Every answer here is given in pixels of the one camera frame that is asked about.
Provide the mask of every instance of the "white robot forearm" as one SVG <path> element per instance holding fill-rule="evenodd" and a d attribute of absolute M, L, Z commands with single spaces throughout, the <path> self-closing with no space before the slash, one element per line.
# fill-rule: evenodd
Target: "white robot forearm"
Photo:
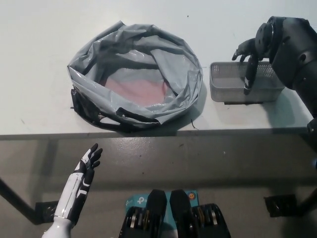
<path fill-rule="evenodd" d="M 103 150 L 96 151 L 97 147 L 95 144 L 86 152 L 69 176 L 55 211 L 54 223 L 42 238 L 70 238 L 93 181 L 94 168 L 100 164 L 98 159 Z"/>

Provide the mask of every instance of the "trash bag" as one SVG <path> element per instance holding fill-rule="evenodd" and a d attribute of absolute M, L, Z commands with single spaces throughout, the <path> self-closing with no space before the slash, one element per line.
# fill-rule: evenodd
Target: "trash bag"
<path fill-rule="evenodd" d="M 118 22 L 87 43 L 67 68 L 75 111 L 95 126 L 122 131 L 185 114 L 203 82 L 186 42 L 154 25 Z"/>

